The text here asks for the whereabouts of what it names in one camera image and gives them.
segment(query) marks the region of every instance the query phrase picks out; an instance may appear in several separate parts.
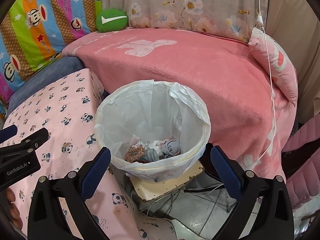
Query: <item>white star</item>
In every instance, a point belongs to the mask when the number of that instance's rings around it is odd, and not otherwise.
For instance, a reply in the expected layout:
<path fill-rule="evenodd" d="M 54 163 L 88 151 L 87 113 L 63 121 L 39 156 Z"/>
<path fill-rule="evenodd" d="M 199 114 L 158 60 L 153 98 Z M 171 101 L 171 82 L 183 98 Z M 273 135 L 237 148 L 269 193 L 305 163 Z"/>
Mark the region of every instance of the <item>white star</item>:
<path fill-rule="evenodd" d="M 15 17 L 16 21 L 20 20 L 20 17 L 21 17 L 21 15 L 18 14 L 18 15 Z"/>

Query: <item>trash can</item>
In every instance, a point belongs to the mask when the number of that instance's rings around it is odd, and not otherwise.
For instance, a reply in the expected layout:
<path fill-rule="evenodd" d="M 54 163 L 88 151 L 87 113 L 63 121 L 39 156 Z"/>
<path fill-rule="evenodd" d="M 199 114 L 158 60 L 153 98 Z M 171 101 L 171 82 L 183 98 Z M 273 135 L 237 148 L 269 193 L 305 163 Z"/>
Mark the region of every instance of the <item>trash can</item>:
<path fill-rule="evenodd" d="M 128 176 L 160 182 L 177 178 L 202 156 L 211 125 L 204 101 L 189 87 L 154 80 L 135 81 L 98 107 L 95 136 L 111 151 L 111 163 Z M 150 163 L 130 163 L 132 138 L 153 142 L 175 138 L 181 154 Z"/>

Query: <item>trash bag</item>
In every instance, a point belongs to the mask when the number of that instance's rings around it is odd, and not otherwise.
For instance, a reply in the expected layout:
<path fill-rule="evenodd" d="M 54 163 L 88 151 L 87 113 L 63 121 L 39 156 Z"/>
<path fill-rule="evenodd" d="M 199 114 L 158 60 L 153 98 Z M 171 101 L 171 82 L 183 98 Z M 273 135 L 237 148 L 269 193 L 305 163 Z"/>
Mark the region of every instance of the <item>trash bag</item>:
<path fill-rule="evenodd" d="M 202 156 L 211 125 L 204 101 L 189 87 L 154 80 L 135 81 L 109 95 L 97 109 L 94 132 L 111 163 L 127 176 L 160 182 L 179 177 Z M 175 138 L 181 155 L 151 163 L 124 156 L 133 136 L 143 142 Z"/>

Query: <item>pink pillow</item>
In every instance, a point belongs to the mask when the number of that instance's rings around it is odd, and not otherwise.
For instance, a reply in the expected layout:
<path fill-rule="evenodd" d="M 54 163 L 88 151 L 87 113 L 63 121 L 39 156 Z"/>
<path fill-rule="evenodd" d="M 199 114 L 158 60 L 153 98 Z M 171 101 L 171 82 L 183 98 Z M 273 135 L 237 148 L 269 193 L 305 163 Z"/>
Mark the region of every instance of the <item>pink pillow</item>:
<path fill-rule="evenodd" d="M 266 35 L 270 58 L 271 78 L 286 98 L 296 106 L 298 82 L 296 70 L 287 54 L 273 38 Z M 249 41 L 251 54 L 269 74 L 268 54 L 263 31 L 253 28 Z"/>

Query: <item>green cushion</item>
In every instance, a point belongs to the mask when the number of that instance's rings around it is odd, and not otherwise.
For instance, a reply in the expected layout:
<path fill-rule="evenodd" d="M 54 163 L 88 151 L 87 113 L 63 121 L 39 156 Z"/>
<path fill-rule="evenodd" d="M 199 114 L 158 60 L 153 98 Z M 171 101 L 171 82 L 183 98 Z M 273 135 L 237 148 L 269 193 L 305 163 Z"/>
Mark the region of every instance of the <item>green cushion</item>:
<path fill-rule="evenodd" d="M 115 32 L 126 28 L 128 24 L 127 14 L 118 9 L 106 9 L 100 12 L 96 19 L 98 32 Z"/>

